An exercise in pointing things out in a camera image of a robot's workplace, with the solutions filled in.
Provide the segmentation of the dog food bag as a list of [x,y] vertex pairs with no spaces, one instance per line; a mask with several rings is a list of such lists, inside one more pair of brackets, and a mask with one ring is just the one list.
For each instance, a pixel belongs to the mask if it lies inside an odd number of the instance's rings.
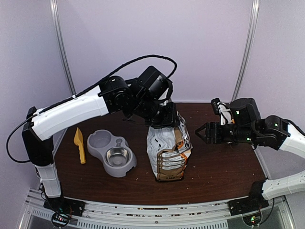
[[180,124],[177,127],[148,129],[147,155],[158,182],[182,180],[192,153],[186,121],[180,114],[178,118]]

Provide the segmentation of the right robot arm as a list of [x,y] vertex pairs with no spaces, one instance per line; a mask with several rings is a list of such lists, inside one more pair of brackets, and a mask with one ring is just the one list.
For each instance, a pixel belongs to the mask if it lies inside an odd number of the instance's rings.
[[[195,130],[206,144],[247,143],[253,147],[265,146],[300,157],[305,156],[305,133],[293,121],[276,115],[261,118],[253,98],[239,98],[225,104],[215,98],[211,101],[219,122],[208,122]],[[254,182],[249,197],[244,200],[247,210],[255,210],[264,200],[304,191],[304,171],[280,179]]]

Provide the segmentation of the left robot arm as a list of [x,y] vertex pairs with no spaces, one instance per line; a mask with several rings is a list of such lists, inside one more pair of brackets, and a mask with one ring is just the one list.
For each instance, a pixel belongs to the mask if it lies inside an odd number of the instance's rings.
[[37,168],[46,197],[58,212],[69,204],[62,196],[53,157],[52,136],[66,128],[98,116],[122,111],[125,117],[137,115],[145,125],[154,129],[177,127],[180,124],[176,105],[163,104],[160,99],[173,91],[172,81],[149,66],[139,77],[124,80],[120,76],[106,76],[95,85],[64,101],[43,109],[32,107],[23,126],[22,139],[29,157]]

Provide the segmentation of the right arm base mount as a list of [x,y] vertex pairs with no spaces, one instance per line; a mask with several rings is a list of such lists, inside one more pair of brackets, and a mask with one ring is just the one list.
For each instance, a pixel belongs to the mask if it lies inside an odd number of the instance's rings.
[[266,208],[269,206],[268,201],[263,197],[246,197],[234,199],[230,200],[227,204],[231,216],[258,211],[261,208]]

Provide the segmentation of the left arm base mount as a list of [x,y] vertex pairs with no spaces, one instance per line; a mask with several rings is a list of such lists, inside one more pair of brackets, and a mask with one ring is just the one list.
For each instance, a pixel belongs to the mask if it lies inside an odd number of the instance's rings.
[[65,197],[46,197],[43,207],[56,213],[81,217],[85,208],[85,202]]

